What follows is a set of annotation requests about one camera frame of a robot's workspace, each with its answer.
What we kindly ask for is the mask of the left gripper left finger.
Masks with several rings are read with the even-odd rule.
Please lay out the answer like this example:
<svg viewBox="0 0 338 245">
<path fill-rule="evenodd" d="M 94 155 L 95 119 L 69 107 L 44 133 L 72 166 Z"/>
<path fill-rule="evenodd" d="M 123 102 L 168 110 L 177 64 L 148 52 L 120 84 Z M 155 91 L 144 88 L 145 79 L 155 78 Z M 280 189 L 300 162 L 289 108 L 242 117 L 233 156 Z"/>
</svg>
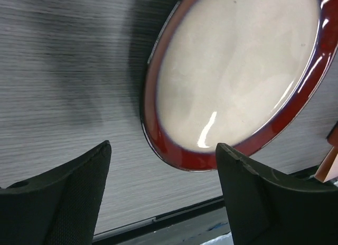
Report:
<svg viewBox="0 0 338 245">
<path fill-rule="evenodd" d="M 110 160 L 106 140 L 1 189 L 1 244 L 92 244 Z"/>
</svg>

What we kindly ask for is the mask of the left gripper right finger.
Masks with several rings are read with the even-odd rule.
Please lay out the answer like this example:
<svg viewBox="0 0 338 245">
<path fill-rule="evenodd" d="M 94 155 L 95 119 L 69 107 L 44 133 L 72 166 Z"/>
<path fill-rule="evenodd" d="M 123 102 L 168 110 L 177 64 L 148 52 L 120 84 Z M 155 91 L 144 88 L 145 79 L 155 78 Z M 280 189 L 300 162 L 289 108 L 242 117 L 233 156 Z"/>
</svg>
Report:
<svg viewBox="0 0 338 245">
<path fill-rule="evenodd" d="M 224 143 L 215 150 L 234 244 L 337 244 L 337 187 L 284 174 Z"/>
</svg>

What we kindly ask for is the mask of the red rimmed cream plate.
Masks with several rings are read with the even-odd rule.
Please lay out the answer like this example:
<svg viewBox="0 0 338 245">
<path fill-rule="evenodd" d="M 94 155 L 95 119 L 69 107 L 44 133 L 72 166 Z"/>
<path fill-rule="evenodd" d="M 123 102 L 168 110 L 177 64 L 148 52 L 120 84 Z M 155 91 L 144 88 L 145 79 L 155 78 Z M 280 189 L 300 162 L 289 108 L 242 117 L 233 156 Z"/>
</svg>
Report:
<svg viewBox="0 0 338 245">
<path fill-rule="evenodd" d="M 337 51 L 337 0 L 178 0 L 153 46 L 140 118 L 154 153 L 190 172 L 226 143 L 252 155 L 298 116 Z"/>
</svg>

